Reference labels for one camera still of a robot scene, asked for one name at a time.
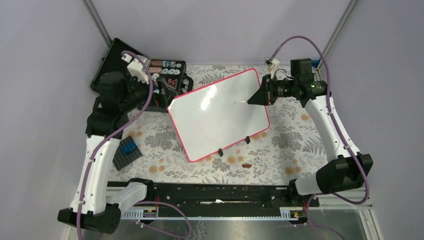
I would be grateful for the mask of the pink framed whiteboard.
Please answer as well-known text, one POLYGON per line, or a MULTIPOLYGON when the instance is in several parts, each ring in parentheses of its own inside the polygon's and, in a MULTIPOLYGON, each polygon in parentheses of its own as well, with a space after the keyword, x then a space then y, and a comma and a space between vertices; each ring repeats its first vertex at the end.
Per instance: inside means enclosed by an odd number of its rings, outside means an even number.
POLYGON ((256 69, 249 68, 173 99, 167 111, 190 162, 218 153, 270 127, 262 105, 248 100, 260 87, 256 69))

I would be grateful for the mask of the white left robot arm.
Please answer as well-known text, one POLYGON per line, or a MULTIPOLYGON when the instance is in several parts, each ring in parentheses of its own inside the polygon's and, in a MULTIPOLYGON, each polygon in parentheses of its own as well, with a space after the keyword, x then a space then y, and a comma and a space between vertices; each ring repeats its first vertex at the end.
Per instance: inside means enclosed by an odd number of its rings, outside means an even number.
POLYGON ((152 79, 142 83, 116 71, 98 80, 98 97, 87 118, 85 159, 77 191, 70 206, 57 215, 59 222, 76 228, 79 240, 83 239, 83 230, 112 234, 122 213, 138 202, 148 206, 156 200, 153 181, 142 178, 133 178, 124 189, 106 196, 109 170, 123 131, 136 120, 129 119, 128 112, 145 102, 142 114, 153 90, 152 79))

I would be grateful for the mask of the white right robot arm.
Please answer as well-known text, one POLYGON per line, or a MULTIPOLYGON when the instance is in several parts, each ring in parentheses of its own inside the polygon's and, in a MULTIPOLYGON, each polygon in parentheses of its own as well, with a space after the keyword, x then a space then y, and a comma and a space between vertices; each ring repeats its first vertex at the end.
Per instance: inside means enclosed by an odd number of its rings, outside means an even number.
POLYGON ((367 187, 367 175, 373 166, 370 154, 362 154, 348 135, 334 106, 330 85, 316 80, 309 58, 290 62, 291 76, 277 79, 280 62, 267 58, 270 72, 262 78, 259 89, 247 100, 249 105, 271 106, 278 98, 295 98, 311 116, 326 152, 328 163, 313 176, 289 183, 287 201, 301 205, 307 195, 337 194, 367 187))

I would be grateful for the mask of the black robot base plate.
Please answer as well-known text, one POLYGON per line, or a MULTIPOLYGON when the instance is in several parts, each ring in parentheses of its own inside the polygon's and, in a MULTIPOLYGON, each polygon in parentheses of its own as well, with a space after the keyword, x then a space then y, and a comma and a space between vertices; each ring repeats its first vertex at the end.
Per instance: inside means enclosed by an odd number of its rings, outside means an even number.
POLYGON ((299 195, 286 185, 231 185, 164 183, 148 185, 146 201, 159 200, 174 206, 188 203, 254 203, 263 207, 305 207, 309 195, 299 195))

